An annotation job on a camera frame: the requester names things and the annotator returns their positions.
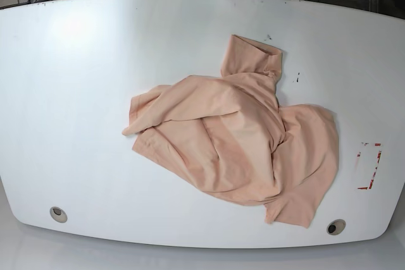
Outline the red tape marking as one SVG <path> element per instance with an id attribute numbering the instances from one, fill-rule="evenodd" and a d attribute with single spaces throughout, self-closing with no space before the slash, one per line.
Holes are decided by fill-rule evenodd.
<path id="1" fill-rule="evenodd" d="M 356 190 L 371 190 L 382 155 L 382 144 L 362 142 L 354 168 Z"/>

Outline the peach T-shirt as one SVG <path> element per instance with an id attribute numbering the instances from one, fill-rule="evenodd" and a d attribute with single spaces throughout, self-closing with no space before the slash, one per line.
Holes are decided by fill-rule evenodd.
<path id="1" fill-rule="evenodd" d="M 329 110 L 279 105 L 281 76 L 281 50 L 233 35 L 220 77 L 191 75 L 133 97 L 123 134 L 201 192 L 307 228 L 337 174 L 339 136 Z"/>

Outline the table grommet hole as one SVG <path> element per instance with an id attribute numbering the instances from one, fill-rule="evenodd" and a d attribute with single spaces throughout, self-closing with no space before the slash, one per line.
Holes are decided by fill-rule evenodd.
<path id="1" fill-rule="evenodd" d="M 64 210 L 60 209 L 59 207 L 52 207 L 49 210 L 51 217 L 58 223 L 65 223 L 67 222 L 67 215 Z"/>
<path id="2" fill-rule="evenodd" d="M 346 222 L 343 219 L 336 219 L 327 226 L 327 233 L 329 235 L 339 235 L 346 227 Z"/>

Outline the right table grommet hole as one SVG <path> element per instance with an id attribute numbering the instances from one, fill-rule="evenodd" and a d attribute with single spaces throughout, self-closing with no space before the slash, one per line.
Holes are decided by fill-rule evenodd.
<path id="1" fill-rule="evenodd" d="M 336 219 L 327 226 L 327 233 L 329 235 L 339 235 L 346 227 L 346 222 L 343 219 Z"/>

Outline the left table grommet hole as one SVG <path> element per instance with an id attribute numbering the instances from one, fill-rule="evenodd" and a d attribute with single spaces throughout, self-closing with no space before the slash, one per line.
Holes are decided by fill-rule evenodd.
<path id="1" fill-rule="evenodd" d="M 64 210 L 60 209 L 59 207 L 52 207 L 49 210 L 51 217 L 58 223 L 65 223 L 67 222 L 67 215 Z"/>

